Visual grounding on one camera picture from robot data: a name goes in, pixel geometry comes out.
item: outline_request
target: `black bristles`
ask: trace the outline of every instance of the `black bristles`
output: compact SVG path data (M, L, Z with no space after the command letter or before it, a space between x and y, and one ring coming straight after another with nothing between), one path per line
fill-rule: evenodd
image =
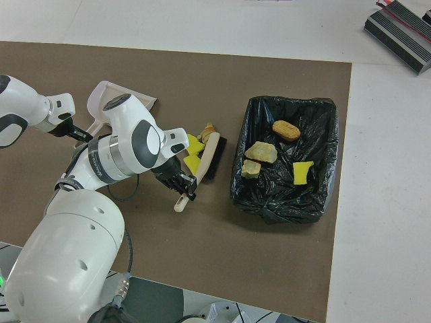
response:
M217 147L214 151L214 157L211 160L207 173L203 177L204 179L212 180L216 176L217 167L220 163L227 142L228 140L226 138L220 137L220 139L218 139Z

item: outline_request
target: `brush handle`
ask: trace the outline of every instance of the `brush handle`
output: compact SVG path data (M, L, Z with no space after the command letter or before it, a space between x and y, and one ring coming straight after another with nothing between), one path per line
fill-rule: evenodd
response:
M196 184L202 181L202 178L208 171L209 165L213 160L214 153L216 152L217 144L220 139L219 133L211 133L208 138L208 142L205 145L205 150L202 153L201 161L199 162L199 166L196 171ZM174 205L174 210L176 212L182 212L189 202L189 198L186 194L182 194L180 198Z

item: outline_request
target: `brown mat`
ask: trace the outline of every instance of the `brown mat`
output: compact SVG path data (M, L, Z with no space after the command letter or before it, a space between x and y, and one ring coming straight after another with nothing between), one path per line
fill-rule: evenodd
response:
M212 121L228 144L215 180L198 188L197 200L183 213L173 211L178 195L152 174L141 176L132 201L119 203L135 247L133 274L325 321L351 64L12 42L0 42L0 60L0 73L40 94L71 93L75 124L83 129L92 123L86 100L102 80L158 98L152 114L162 129L197 134ZM248 99L260 95L331 98L339 108L337 182L316 224L268 226L230 202L243 114ZM1 151L1 241L25 243L69 163L72 144L30 129ZM112 189L124 196L134 185L129 179ZM114 269L126 265L123 246Z

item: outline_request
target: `white table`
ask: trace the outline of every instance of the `white table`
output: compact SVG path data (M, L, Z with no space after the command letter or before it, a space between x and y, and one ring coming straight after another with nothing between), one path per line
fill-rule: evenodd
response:
M402 2L420 16L431 8ZM431 71L416 77L363 31L377 9L373 0L3 0L0 40L353 62L327 321L427 322Z

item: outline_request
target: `black plastic bag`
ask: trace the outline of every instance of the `black plastic bag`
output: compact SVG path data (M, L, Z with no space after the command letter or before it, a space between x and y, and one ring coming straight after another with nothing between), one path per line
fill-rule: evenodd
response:
M272 124L277 120L298 127L300 138L290 143L276 135ZM239 209L259 214L267 224L318 221L333 190L338 140L338 112L330 99L250 99L232 164L230 198ZM245 179L241 177L244 153L256 141L274 144L277 160L261 163L258 178ZM314 162L307 184L295 186L293 163L307 161Z

